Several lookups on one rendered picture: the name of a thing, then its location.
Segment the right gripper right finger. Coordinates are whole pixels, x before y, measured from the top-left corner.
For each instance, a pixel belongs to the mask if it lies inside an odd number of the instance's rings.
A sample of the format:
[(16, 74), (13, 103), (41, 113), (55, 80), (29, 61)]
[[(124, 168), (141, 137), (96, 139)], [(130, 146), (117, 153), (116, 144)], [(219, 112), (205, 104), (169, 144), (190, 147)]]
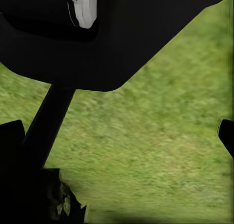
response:
[(234, 122), (222, 120), (218, 136), (234, 159)]

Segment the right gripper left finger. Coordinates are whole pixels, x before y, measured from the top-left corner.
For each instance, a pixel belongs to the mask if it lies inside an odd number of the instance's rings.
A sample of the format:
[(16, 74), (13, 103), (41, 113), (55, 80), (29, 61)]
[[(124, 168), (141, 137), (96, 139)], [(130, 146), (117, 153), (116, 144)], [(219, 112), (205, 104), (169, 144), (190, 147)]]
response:
[(25, 139), (21, 120), (0, 125), (0, 178)]

